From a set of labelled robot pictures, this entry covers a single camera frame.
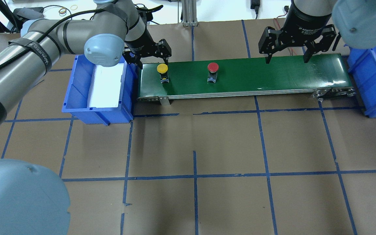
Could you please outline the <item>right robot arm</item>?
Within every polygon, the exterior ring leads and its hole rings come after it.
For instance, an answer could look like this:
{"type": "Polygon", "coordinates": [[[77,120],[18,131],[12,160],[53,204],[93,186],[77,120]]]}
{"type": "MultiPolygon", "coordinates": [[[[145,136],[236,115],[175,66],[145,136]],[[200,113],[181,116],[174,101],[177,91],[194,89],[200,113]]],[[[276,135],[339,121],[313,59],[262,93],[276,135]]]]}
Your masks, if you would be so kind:
{"type": "Polygon", "coordinates": [[[376,0],[293,0],[280,30],[266,27],[258,50],[273,54],[306,47],[305,63],[318,52],[335,50],[340,39],[354,49],[376,47],[376,0]]]}

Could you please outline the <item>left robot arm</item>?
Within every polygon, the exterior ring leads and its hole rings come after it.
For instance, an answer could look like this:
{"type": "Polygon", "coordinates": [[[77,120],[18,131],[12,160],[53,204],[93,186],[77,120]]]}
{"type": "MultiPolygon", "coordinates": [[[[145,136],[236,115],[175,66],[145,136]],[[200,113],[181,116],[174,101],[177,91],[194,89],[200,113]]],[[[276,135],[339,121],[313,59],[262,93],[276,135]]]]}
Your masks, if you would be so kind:
{"type": "MultiPolygon", "coordinates": [[[[58,21],[23,25],[21,37],[0,53],[0,125],[7,114],[63,55],[85,55],[112,67],[124,58],[142,68],[141,58],[171,57],[162,39],[154,42],[131,0],[96,0],[97,7],[58,21]]],[[[66,235],[70,198],[61,177],[49,168],[0,159],[0,235],[66,235]]]]}

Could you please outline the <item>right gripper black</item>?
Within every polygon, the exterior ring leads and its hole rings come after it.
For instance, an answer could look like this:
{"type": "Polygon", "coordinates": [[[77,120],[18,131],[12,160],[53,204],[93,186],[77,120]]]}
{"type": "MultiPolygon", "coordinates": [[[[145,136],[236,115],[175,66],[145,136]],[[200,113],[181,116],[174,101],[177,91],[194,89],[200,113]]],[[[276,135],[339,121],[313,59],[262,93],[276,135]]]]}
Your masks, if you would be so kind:
{"type": "Polygon", "coordinates": [[[306,46],[304,63],[312,55],[328,51],[337,36],[334,25],[328,25],[333,5],[332,0],[292,0],[283,27],[267,26],[260,37],[258,50],[265,55],[265,63],[286,47],[306,46]]]}

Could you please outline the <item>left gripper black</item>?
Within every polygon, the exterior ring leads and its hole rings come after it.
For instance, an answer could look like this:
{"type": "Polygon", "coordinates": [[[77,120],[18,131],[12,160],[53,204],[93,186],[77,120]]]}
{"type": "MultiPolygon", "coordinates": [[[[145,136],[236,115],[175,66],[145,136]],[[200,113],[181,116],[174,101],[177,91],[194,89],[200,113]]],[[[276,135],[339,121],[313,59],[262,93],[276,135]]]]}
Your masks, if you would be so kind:
{"type": "Polygon", "coordinates": [[[128,50],[123,52],[127,64],[134,64],[142,70],[141,58],[155,56],[161,58],[164,64],[169,64],[172,49],[165,39],[154,42],[147,30],[147,21],[152,20],[152,9],[137,8],[130,18],[129,30],[124,40],[128,50]]]}

